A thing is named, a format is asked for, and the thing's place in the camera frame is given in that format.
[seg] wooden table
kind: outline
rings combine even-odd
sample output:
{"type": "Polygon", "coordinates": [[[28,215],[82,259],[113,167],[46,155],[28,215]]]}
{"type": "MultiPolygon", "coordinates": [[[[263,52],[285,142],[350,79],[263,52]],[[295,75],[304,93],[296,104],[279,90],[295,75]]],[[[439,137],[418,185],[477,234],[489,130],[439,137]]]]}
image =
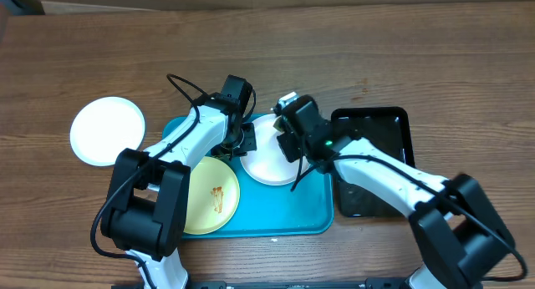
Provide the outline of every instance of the wooden table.
{"type": "MultiPolygon", "coordinates": [[[[476,177],[535,269],[535,3],[129,13],[9,18],[0,48],[0,286],[139,280],[131,261],[90,247],[112,168],[78,160],[69,127],[90,101],[118,95],[140,106],[143,145],[154,144],[189,108],[167,73],[209,92],[228,74],[247,78],[257,112],[293,90],[313,95],[325,116],[405,108],[416,164],[476,177]]],[[[337,213],[322,235],[271,239],[186,241],[181,259],[194,280],[233,282],[407,276],[420,265],[404,220],[337,213]]],[[[494,273],[518,271],[507,259],[494,273]]],[[[535,277],[510,286],[532,288],[535,277]]]]}

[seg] white plate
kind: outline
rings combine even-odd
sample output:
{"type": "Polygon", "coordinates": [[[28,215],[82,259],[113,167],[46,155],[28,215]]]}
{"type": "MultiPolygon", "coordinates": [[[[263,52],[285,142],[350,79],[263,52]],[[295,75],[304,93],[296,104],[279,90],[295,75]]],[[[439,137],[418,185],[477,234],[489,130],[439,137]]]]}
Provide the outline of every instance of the white plate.
{"type": "Polygon", "coordinates": [[[106,97],[87,104],[74,118],[70,145],[90,165],[113,165],[125,148],[136,150],[145,134],[140,109],[127,99],[106,97]]]}
{"type": "MultiPolygon", "coordinates": [[[[281,134],[273,127],[275,114],[266,114],[255,119],[254,132],[257,139],[257,150],[247,152],[240,158],[243,169],[256,181],[266,185],[286,185],[293,181],[298,174],[299,161],[288,163],[283,151],[278,146],[277,136],[281,134]]],[[[304,172],[308,162],[303,157],[304,172]]]]}

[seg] black cable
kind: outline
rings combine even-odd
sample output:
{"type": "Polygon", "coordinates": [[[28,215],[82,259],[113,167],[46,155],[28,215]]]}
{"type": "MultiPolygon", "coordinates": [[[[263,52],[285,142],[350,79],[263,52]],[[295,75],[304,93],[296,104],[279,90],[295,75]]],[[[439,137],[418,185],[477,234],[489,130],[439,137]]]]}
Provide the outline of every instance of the black cable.
{"type": "Polygon", "coordinates": [[[196,84],[192,83],[191,81],[189,81],[187,79],[184,79],[184,78],[182,78],[180,76],[176,76],[174,74],[167,74],[167,79],[171,82],[171,84],[173,84],[175,86],[176,89],[180,90],[181,92],[183,92],[182,89],[179,89],[178,85],[176,85],[176,83],[174,81],[172,81],[170,78],[178,79],[178,80],[180,80],[181,82],[183,82],[185,84],[189,84],[191,87],[193,87],[194,89],[196,89],[199,92],[201,92],[201,94],[203,94],[205,96],[208,96],[208,94],[205,91],[203,91],[201,88],[199,88],[196,84]]]}
{"type": "Polygon", "coordinates": [[[251,88],[251,90],[252,90],[252,107],[251,109],[249,109],[249,112],[245,115],[245,117],[243,117],[242,123],[247,122],[247,120],[251,118],[254,107],[257,105],[257,92],[255,92],[253,88],[251,88]]]}
{"type": "Polygon", "coordinates": [[[323,161],[319,165],[314,165],[314,166],[310,167],[308,170],[306,170],[301,175],[300,178],[297,178],[295,180],[294,184],[296,185],[296,183],[298,183],[300,180],[302,180],[310,172],[316,170],[320,165],[327,165],[327,164],[333,163],[335,160],[368,160],[368,161],[373,161],[375,163],[381,164],[381,165],[393,170],[395,173],[401,175],[402,177],[406,178],[408,181],[410,181],[411,183],[417,185],[418,187],[420,187],[421,189],[427,191],[428,193],[432,194],[433,196],[436,196],[441,201],[441,203],[443,205],[446,205],[449,208],[448,209],[449,211],[451,211],[451,212],[459,212],[459,213],[463,214],[471,223],[477,225],[488,236],[492,236],[496,240],[498,240],[500,243],[502,243],[502,245],[505,246],[505,248],[509,252],[511,252],[514,255],[514,257],[517,259],[517,261],[520,264],[520,267],[522,269],[522,272],[518,276],[486,276],[486,277],[483,277],[481,279],[482,281],[499,281],[499,282],[505,282],[506,281],[506,282],[510,282],[510,281],[520,281],[520,280],[526,278],[526,276],[527,276],[527,264],[526,264],[526,261],[524,260],[524,258],[518,253],[518,251],[514,247],[510,246],[507,242],[505,242],[495,231],[493,231],[490,228],[488,228],[487,226],[485,226],[476,217],[474,217],[473,215],[468,213],[466,210],[464,210],[463,208],[458,206],[453,201],[448,200],[442,194],[439,194],[438,192],[436,192],[435,190],[431,189],[429,186],[427,186],[423,182],[421,182],[421,181],[415,179],[414,177],[406,174],[403,170],[399,169],[398,167],[392,165],[391,163],[389,163],[389,162],[387,162],[385,160],[378,159],[378,158],[376,158],[374,156],[371,156],[371,155],[340,155],[340,156],[336,156],[336,157],[334,157],[334,158],[332,158],[330,160],[323,161]]]}
{"type": "Polygon", "coordinates": [[[301,145],[299,146],[301,149],[301,156],[299,157],[299,168],[298,168],[298,175],[295,177],[295,181],[293,182],[292,188],[290,189],[290,192],[293,192],[295,188],[298,186],[299,181],[301,180],[301,169],[303,168],[303,156],[304,156],[304,137],[301,139],[301,145]]]}
{"type": "Polygon", "coordinates": [[[197,108],[196,105],[194,105],[193,100],[191,99],[191,97],[181,87],[179,87],[178,84],[176,84],[175,81],[173,81],[173,79],[171,79],[171,78],[179,79],[180,81],[191,85],[193,88],[197,89],[202,94],[207,95],[207,93],[205,93],[202,89],[200,89],[199,87],[197,87],[193,83],[183,79],[182,77],[178,77],[178,76],[175,76],[173,74],[167,74],[167,79],[169,80],[169,82],[171,82],[171,84],[173,84],[173,86],[179,92],[181,92],[182,95],[184,95],[184,97],[186,97],[186,99],[191,103],[191,106],[195,110],[196,116],[195,116],[195,119],[193,120],[193,124],[188,129],[186,129],[186,131],[183,134],[181,134],[181,136],[179,136],[173,142],[168,144],[162,151],[160,151],[155,156],[153,156],[149,160],[147,160],[146,163],[144,163],[141,167],[139,167],[134,172],[134,174],[132,174],[122,185],[119,186],[119,188],[114,192],[114,194],[112,194],[109,197],[109,199],[102,205],[102,207],[100,207],[100,210],[99,210],[97,216],[94,218],[93,225],[91,226],[91,232],[89,234],[89,238],[91,240],[91,246],[93,247],[94,251],[96,251],[99,255],[107,256],[107,257],[115,258],[115,259],[129,259],[129,260],[136,261],[138,263],[139,267],[141,267],[141,269],[143,270],[143,273],[145,274],[145,278],[147,280],[147,283],[149,284],[151,289],[156,289],[156,286],[154,285],[154,282],[150,278],[149,270],[147,269],[147,266],[146,266],[145,262],[141,258],[139,258],[138,256],[135,256],[135,255],[117,254],[117,253],[113,253],[113,252],[108,252],[108,251],[102,250],[99,247],[98,243],[97,243],[96,232],[97,232],[97,228],[98,228],[99,222],[102,219],[102,215],[104,214],[104,211],[110,206],[110,203],[119,194],[119,192],[121,192],[123,190],[123,188],[126,187],[127,184],[131,183],[132,181],[135,181],[143,172],[145,172],[145,170],[148,167],[150,167],[150,165],[152,165],[152,163],[154,161],[158,160],[162,155],[166,154],[171,149],[173,149],[173,147],[175,147],[178,143],[180,143],[195,128],[195,126],[199,123],[199,118],[201,116],[199,114],[199,109],[197,108]]]}

